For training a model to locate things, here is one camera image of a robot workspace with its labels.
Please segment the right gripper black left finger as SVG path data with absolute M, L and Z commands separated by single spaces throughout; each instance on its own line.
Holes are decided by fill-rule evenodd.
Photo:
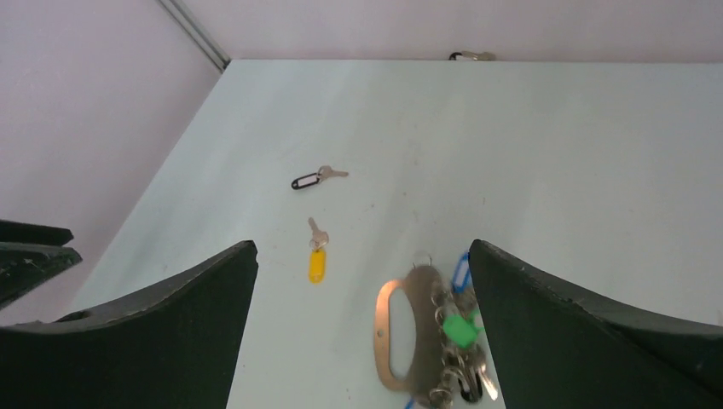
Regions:
M 1 330 L 4 408 L 224 408 L 257 277 L 241 241 L 110 302 Z

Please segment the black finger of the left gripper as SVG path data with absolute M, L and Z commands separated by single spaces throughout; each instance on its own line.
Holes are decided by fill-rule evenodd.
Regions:
M 0 221 L 1 241 L 29 245 L 63 246 L 73 240 L 67 228 L 56 228 L 23 222 Z
M 69 247 L 1 244 L 1 309 L 82 261 Z

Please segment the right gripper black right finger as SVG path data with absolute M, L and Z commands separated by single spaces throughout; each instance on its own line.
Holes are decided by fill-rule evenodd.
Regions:
M 507 407 L 721 407 L 720 326 L 618 302 L 484 240 L 469 263 Z

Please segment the green key tag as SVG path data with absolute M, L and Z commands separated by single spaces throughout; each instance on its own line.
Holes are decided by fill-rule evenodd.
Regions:
M 479 334 L 484 332 L 482 316 L 478 311 L 473 311 L 466 317 L 452 314 L 443 320 L 442 330 L 455 346 L 467 349 L 476 343 Z

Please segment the silver key with yellow tag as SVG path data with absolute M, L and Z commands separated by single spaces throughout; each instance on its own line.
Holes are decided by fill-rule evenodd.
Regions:
M 308 224 L 311 229 L 311 240 L 309 245 L 313 251 L 320 251 L 329 243 L 329 235 L 326 231 L 321 230 L 313 217 L 308 219 Z

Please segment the black key tag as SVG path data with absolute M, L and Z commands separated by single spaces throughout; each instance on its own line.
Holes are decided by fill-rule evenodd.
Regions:
M 311 173 L 305 176 L 300 176 L 291 182 L 291 188 L 293 190 L 302 190 L 307 187 L 313 187 L 321 182 L 321 176 L 319 173 Z

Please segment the yellow key tag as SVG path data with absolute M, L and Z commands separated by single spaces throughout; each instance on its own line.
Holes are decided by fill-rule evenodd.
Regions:
M 309 282 L 320 284 L 326 276 L 327 253 L 324 248 L 314 249 L 309 257 Z

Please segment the silver key with black tag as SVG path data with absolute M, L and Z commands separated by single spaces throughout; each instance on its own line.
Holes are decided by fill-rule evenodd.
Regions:
M 335 170 L 330 165 L 322 165 L 317 172 L 319 182 L 326 181 L 333 177 L 347 177 L 349 173 L 343 170 Z

